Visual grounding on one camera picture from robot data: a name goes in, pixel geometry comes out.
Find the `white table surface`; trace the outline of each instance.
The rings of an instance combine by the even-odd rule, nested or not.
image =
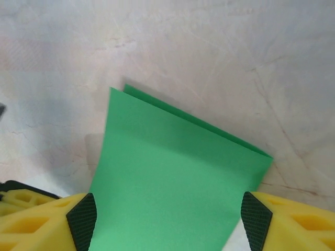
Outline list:
[[[335,211],[335,3],[5,1],[0,181],[66,196],[134,83],[274,156],[259,191]],[[241,224],[224,250],[248,250]]]

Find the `folded green paper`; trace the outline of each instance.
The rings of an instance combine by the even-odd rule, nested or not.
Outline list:
[[[221,250],[272,159],[133,96],[110,93],[90,250]]]

